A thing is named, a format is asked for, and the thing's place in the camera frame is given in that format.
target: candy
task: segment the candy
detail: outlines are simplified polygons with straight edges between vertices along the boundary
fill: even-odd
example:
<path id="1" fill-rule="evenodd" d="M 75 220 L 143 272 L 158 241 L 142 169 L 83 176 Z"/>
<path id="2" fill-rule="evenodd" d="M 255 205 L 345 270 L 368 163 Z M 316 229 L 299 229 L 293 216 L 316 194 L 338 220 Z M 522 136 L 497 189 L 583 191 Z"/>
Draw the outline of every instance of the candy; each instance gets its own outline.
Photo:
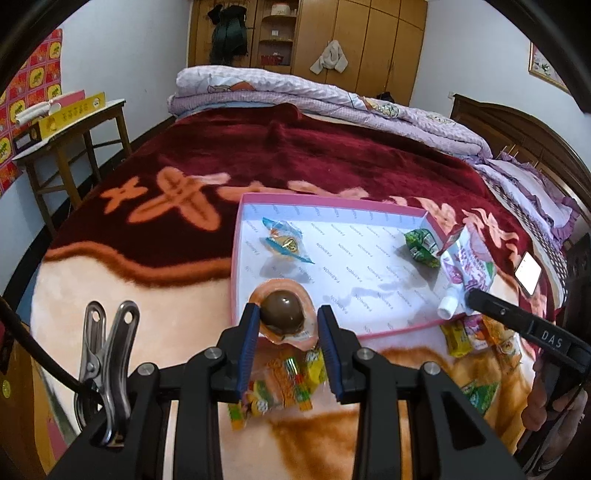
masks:
<path id="1" fill-rule="evenodd" d="M 241 430 L 251 417 L 262 417 L 272 410 L 297 406 L 300 411 L 312 409 L 308 378 L 316 379 L 317 388 L 326 380 L 317 373 L 318 361 L 306 362 L 314 372 L 303 371 L 298 360 L 286 351 L 253 372 L 248 390 L 238 404 L 229 404 L 228 413 L 233 430 Z"/>
<path id="2" fill-rule="evenodd" d="M 491 407 L 498 388 L 498 382 L 489 385 L 477 385 L 476 380 L 473 380 L 462 387 L 462 392 L 472 406 L 480 412 L 480 415 L 484 415 Z"/>
<path id="3" fill-rule="evenodd" d="M 246 426 L 246 411 L 242 402 L 237 404 L 228 404 L 228 413 L 230 414 L 230 425 L 232 430 L 242 430 Z"/>
<path id="4" fill-rule="evenodd" d="M 272 343 L 288 343 L 303 352 L 318 343 L 316 310 L 308 292 L 298 282 L 271 278 L 255 288 L 248 301 L 261 308 L 260 331 Z M 300 311 L 303 323 L 300 323 Z"/>
<path id="5" fill-rule="evenodd" d="M 306 353 L 306 385 L 310 394 L 327 380 L 322 350 L 316 347 Z"/>
<path id="6" fill-rule="evenodd" d="M 501 368 L 505 373 L 511 373 L 521 362 L 521 348 L 519 336 L 515 333 L 508 340 L 496 346 L 496 353 Z"/>
<path id="7" fill-rule="evenodd" d="M 428 267 L 438 268 L 439 259 L 435 256 L 439 250 L 435 237 L 426 228 L 417 228 L 404 234 L 410 254 L 417 262 L 421 262 Z"/>
<path id="8" fill-rule="evenodd" d="M 495 345 L 500 345 L 510 339 L 515 332 L 508 329 L 501 322 L 497 322 L 486 315 L 482 316 L 482 321 L 488 330 L 489 337 Z"/>
<path id="9" fill-rule="evenodd" d="M 481 315 L 471 315 L 465 317 L 463 320 L 464 329 L 468 335 L 468 340 L 474 348 L 474 350 L 483 350 L 488 348 L 488 342 L 486 341 L 487 333 L 486 327 L 482 321 Z"/>
<path id="10" fill-rule="evenodd" d="M 262 223 L 269 230 L 269 236 L 264 238 L 263 241 L 274 252 L 287 258 L 314 263 L 304 248 L 301 230 L 282 220 L 274 221 L 263 218 Z"/>
<path id="11" fill-rule="evenodd" d="M 300 299 L 289 290 L 269 293 L 261 303 L 261 322 L 280 336 L 301 332 L 304 327 L 304 310 Z"/>
<path id="12" fill-rule="evenodd" d="M 447 343 L 447 351 L 455 358 L 469 354 L 473 347 L 468 339 L 461 320 L 444 323 L 440 326 Z"/>

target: white bottle cap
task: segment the white bottle cap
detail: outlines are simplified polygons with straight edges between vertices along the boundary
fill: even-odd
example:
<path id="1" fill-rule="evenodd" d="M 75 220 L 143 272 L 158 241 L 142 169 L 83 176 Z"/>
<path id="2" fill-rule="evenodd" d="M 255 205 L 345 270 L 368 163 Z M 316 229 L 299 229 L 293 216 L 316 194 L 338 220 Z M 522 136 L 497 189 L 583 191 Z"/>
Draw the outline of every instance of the white bottle cap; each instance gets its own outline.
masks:
<path id="1" fill-rule="evenodd" d="M 453 317 L 453 314 L 456 312 L 457 306 L 459 305 L 460 300 L 454 296 L 446 296 L 443 297 L 441 303 L 439 304 L 439 308 L 437 309 L 437 314 L 443 320 L 449 320 Z"/>

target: white wall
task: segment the white wall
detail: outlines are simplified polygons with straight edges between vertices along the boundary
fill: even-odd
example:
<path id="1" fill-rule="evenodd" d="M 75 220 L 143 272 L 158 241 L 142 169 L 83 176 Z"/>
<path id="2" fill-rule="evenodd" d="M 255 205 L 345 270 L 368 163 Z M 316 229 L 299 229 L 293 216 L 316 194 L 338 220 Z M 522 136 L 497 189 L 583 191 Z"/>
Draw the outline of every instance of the white wall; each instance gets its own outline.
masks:
<path id="1" fill-rule="evenodd" d="M 410 105 L 450 115 L 450 92 L 533 115 L 591 167 L 591 115 L 573 98 L 528 73 L 530 41 L 484 0 L 429 2 Z"/>
<path id="2" fill-rule="evenodd" d="M 125 98 L 131 140 L 165 120 L 166 98 L 186 65 L 190 5 L 190 0 L 91 0 L 62 25 L 62 91 Z M 97 127 L 92 136 L 94 143 L 117 138 L 115 121 Z M 120 149 L 97 150 L 99 165 Z M 56 170 L 52 159 L 41 162 L 42 174 Z M 90 174 L 86 157 L 74 164 L 73 173 L 78 184 Z M 65 198 L 63 192 L 53 193 L 46 202 L 54 211 Z M 23 174 L 0 197 L 0 292 L 43 225 Z"/>

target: phone screen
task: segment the phone screen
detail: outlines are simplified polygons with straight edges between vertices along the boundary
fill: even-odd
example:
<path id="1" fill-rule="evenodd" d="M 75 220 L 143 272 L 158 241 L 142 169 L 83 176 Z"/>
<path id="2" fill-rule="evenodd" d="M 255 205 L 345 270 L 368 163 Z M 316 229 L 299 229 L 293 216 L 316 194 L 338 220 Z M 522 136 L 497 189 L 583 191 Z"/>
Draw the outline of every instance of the phone screen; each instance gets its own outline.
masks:
<path id="1" fill-rule="evenodd" d="M 541 273 L 542 267 L 538 265 L 538 262 L 529 252 L 526 252 L 517 270 L 515 270 L 515 278 L 529 295 L 533 295 Z"/>

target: chocolate ball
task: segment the chocolate ball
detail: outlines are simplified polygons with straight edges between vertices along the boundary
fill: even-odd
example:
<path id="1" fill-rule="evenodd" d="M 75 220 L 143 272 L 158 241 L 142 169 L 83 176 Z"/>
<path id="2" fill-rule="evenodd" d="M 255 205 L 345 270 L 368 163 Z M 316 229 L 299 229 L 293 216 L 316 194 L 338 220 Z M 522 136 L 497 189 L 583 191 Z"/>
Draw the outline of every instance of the chocolate ball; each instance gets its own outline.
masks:
<path id="1" fill-rule="evenodd" d="M 304 309 L 297 295 L 276 290 L 261 303 L 261 322 L 277 335 L 298 333 L 304 326 Z"/>

